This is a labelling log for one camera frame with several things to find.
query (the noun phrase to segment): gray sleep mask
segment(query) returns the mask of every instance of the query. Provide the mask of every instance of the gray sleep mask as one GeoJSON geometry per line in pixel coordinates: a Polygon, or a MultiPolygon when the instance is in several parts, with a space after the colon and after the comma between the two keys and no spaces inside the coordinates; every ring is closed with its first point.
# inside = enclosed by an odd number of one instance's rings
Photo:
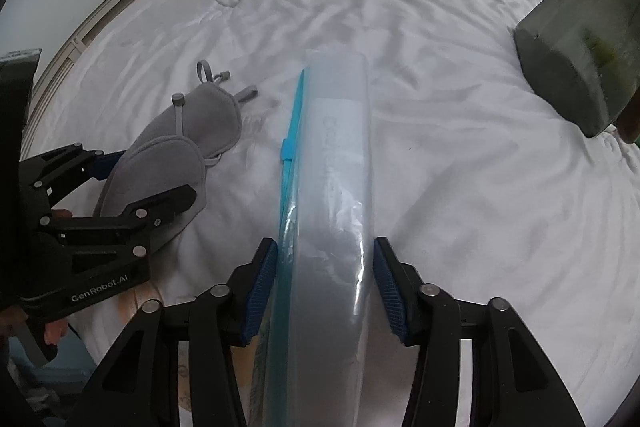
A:
{"type": "Polygon", "coordinates": [[[205,60],[197,65],[201,84],[172,96],[172,107],[157,116],[114,166],[102,188],[94,216],[118,216],[128,204],[189,185],[196,200],[189,210],[151,235],[156,251],[179,234],[207,203],[206,169],[240,138],[239,103],[257,94],[255,86],[232,96],[219,86],[228,71],[213,75],[205,60]]]}

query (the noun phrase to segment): bed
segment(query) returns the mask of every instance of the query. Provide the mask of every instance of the bed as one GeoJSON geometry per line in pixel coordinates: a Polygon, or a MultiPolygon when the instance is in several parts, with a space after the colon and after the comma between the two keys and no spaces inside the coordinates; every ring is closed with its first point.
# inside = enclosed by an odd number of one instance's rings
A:
{"type": "MultiPolygon", "coordinates": [[[[277,236],[280,144],[305,51],[340,42],[369,62],[374,233],[458,299],[508,298],[588,426],[640,374],[640,150],[613,128],[587,140],[535,96],[511,31],[540,0],[136,0],[56,91],[31,153],[127,148],[196,62],[257,84],[242,136],[207,175],[207,208],[152,260],[152,281],[72,317],[95,360],[150,296],[193,298],[277,236]]],[[[61,203],[91,214],[100,184],[61,203]]],[[[417,351],[377,291],[358,425],[400,425],[417,351]]],[[[234,359],[247,392],[251,352],[234,359]]],[[[468,425],[463,356],[459,426],[468,425]]]]}

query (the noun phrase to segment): person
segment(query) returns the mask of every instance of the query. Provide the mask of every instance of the person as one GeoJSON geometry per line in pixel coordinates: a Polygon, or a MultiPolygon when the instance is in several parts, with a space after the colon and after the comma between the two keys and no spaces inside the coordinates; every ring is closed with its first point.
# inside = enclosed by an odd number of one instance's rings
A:
{"type": "MultiPolygon", "coordinates": [[[[52,217],[72,217],[69,210],[54,210],[52,217]]],[[[6,350],[6,338],[13,333],[13,327],[23,323],[29,317],[18,305],[9,306],[0,311],[0,353],[6,350]]],[[[59,319],[45,325],[44,341],[46,344],[58,345],[60,338],[66,335],[68,330],[68,320],[59,319]]]]}

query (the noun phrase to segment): white bed sheet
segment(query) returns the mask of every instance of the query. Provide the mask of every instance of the white bed sheet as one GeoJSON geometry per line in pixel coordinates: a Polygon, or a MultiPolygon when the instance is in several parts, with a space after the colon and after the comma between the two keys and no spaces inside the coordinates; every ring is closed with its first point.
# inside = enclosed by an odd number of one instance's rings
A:
{"type": "MultiPolygon", "coordinates": [[[[231,91],[258,85],[238,145],[209,171],[206,210],[153,259],[172,304],[276,236],[279,149],[305,50],[346,44],[370,64],[376,235],[457,298],[508,298],[600,427],[640,373],[640,153],[614,130],[585,139],[532,93],[511,29],[539,1],[137,0],[82,54],[31,152],[128,147],[173,92],[197,85],[201,58],[231,71],[231,91]]],[[[87,215],[99,189],[63,206],[87,215]]],[[[389,427],[416,352],[390,333],[376,290],[372,302],[358,424],[389,427]]],[[[96,360],[122,306],[74,318],[96,360]]]]}

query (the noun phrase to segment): blue gripper pad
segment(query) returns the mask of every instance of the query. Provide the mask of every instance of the blue gripper pad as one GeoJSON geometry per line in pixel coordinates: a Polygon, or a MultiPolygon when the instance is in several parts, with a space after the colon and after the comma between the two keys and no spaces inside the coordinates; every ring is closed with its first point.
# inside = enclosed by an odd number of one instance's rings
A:
{"type": "Polygon", "coordinates": [[[246,309],[244,311],[245,318],[240,333],[241,342],[246,346],[251,339],[258,333],[264,310],[267,307],[269,293],[273,286],[273,280],[276,277],[276,263],[278,260],[278,245],[273,239],[267,245],[263,239],[260,247],[265,245],[267,252],[260,264],[258,272],[255,276],[254,285],[249,290],[246,299],[246,309]]]}
{"type": "Polygon", "coordinates": [[[408,338],[406,306],[377,239],[373,243],[373,276],[376,278],[380,296],[385,305],[391,331],[400,338],[400,342],[405,344],[408,338]]]}

